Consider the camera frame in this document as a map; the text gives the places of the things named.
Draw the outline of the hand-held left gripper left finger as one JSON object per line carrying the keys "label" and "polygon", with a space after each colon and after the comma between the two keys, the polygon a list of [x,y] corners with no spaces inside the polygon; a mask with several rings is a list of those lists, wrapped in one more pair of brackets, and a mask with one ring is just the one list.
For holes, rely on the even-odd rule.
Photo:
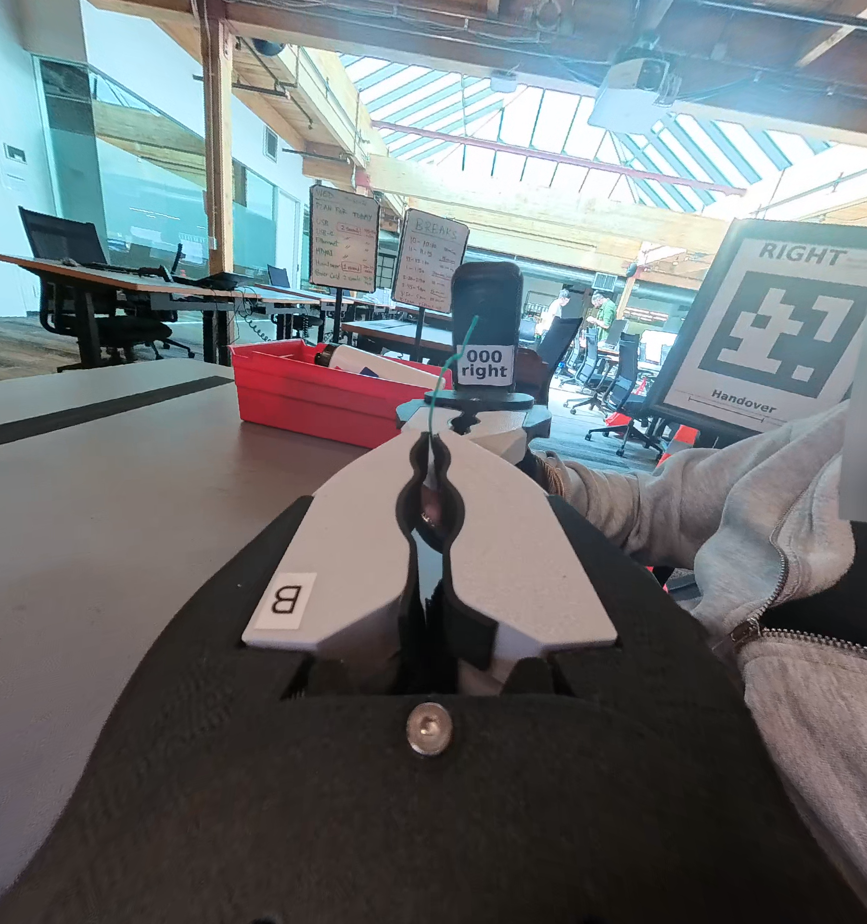
{"label": "hand-held left gripper left finger", "polygon": [[358,676],[395,669],[418,578],[411,495],[429,449],[429,435],[398,435],[313,492],[242,633],[247,647],[341,661]]}

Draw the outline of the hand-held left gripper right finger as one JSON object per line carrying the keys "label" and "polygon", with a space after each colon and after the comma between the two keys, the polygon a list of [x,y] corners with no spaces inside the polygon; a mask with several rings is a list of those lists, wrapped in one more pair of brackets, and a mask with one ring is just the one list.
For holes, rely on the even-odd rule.
{"label": "hand-held left gripper right finger", "polygon": [[552,497],[465,436],[440,433],[435,449],[448,528],[442,619],[459,692],[499,692],[522,660],[613,646]]}

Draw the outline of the red plastic bin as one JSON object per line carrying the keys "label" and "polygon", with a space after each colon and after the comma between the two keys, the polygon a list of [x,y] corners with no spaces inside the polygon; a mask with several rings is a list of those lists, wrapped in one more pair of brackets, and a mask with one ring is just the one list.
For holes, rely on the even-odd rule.
{"label": "red plastic bin", "polygon": [[[399,432],[399,406],[431,392],[316,366],[314,356],[325,345],[293,339],[233,346],[242,420],[372,449]],[[396,360],[426,366],[452,385],[451,373],[438,366]]]}

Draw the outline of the person's right forearm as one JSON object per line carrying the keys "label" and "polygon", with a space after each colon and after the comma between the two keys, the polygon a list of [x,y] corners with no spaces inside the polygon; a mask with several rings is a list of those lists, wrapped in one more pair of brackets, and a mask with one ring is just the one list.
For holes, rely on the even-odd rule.
{"label": "person's right forearm", "polygon": [[724,448],[692,448],[651,473],[604,472],[565,461],[566,500],[644,565],[694,567],[724,530],[768,538],[839,456],[851,402]]}

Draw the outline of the white desk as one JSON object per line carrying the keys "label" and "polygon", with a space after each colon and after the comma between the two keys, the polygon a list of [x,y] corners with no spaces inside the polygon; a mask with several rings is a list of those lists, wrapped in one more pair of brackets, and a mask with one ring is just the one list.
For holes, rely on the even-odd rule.
{"label": "white desk", "polygon": [[0,381],[0,446],[199,394],[234,382],[229,367],[189,359]]}

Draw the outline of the whiteboard with red notes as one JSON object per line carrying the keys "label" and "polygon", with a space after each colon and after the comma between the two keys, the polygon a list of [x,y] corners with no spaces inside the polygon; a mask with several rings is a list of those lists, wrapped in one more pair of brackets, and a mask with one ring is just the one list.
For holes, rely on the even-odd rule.
{"label": "whiteboard with red notes", "polygon": [[343,293],[376,288],[380,204],[372,196],[319,182],[310,188],[309,281],[334,290],[333,341],[340,337]]}
{"label": "whiteboard with red notes", "polygon": [[407,209],[404,214],[392,296],[397,304],[418,310],[411,341],[412,360],[421,357],[426,314],[451,313],[451,283],[463,263],[469,234],[466,225],[417,208]]}

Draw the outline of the white bottle black cap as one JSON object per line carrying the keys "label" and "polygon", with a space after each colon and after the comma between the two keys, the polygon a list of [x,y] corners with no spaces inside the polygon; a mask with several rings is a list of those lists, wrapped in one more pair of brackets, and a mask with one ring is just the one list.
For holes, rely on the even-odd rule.
{"label": "white bottle black cap", "polygon": [[421,387],[425,391],[434,389],[440,375],[426,366],[415,366],[341,344],[325,345],[315,354],[313,362],[326,369]]}

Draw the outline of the black office chair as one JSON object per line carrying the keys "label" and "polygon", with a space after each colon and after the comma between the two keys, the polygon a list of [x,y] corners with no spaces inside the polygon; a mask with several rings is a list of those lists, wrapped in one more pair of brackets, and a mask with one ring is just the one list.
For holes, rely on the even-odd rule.
{"label": "black office chair", "polygon": [[589,430],[585,434],[585,441],[589,442],[595,433],[608,436],[612,433],[620,434],[622,441],[616,450],[617,456],[625,455],[625,448],[629,440],[635,439],[646,448],[656,453],[656,461],[663,457],[663,444],[654,435],[654,428],[644,432],[638,422],[654,422],[650,411],[646,408],[646,398],[634,394],[633,389],[638,381],[638,354],[640,336],[638,334],[624,334],[620,338],[618,351],[618,364],[612,379],[612,386],[604,394],[601,407],[610,414],[619,414],[625,417],[625,422],[608,424],[601,428]]}
{"label": "black office chair", "polygon": [[555,377],[559,364],[565,359],[572,342],[575,341],[578,329],[581,326],[581,318],[563,318],[555,317],[552,320],[547,332],[537,347],[537,354],[547,367],[547,372],[543,377],[543,383],[539,388],[535,404],[538,406],[548,405],[550,394],[550,385]]}
{"label": "black office chair", "polygon": [[[24,231],[36,259],[56,260],[64,266],[119,271],[105,259],[103,245],[91,223],[39,214],[20,208]],[[58,275],[40,275],[39,322],[51,334],[77,340],[79,363],[59,372],[135,362],[135,348],[149,348],[161,359],[158,345],[190,347],[172,338],[173,311],[153,310],[157,294],[121,290],[105,283],[67,283]]]}

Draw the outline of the wooden table black legs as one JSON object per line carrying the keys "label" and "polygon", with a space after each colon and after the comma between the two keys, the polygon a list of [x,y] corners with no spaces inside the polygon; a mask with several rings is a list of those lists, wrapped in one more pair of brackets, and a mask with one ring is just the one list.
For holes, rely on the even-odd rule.
{"label": "wooden table black legs", "polygon": [[454,352],[451,331],[425,324],[416,344],[417,329],[416,321],[395,319],[343,321],[340,325],[340,333],[349,343],[370,352],[389,351],[431,364],[445,360]]}
{"label": "wooden table black legs", "polygon": [[154,357],[161,359],[158,346],[175,344],[170,322],[163,315],[180,310],[202,314],[206,360],[229,365],[229,314],[264,303],[264,294],[256,286],[213,290],[161,274],[135,274],[74,260],[3,253],[0,262],[38,277],[41,326],[51,334],[76,341],[79,361],[58,367],[58,372],[132,363],[139,346],[150,348]]}

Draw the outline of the black white sign board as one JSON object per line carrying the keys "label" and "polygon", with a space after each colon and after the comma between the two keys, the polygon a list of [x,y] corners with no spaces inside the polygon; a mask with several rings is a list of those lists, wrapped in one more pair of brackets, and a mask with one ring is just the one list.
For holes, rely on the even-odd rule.
{"label": "black white sign board", "polygon": [[867,317],[867,226],[734,221],[649,400],[726,438],[849,396]]}

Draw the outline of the white ceiling projector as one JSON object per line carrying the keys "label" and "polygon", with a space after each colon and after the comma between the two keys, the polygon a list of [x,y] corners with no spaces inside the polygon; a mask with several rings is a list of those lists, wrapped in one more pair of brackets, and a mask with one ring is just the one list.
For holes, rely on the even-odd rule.
{"label": "white ceiling projector", "polygon": [[682,76],[651,48],[626,49],[610,66],[588,116],[591,127],[647,136],[670,112]]}

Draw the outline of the person's grey hoodie torso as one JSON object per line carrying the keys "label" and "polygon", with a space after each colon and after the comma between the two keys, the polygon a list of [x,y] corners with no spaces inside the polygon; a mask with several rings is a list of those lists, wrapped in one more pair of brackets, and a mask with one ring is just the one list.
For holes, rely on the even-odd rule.
{"label": "person's grey hoodie torso", "polygon": [[702,450],[682,478],[701,586],[771,756],[867,902],[867,524],[839,512],[847,402]]}

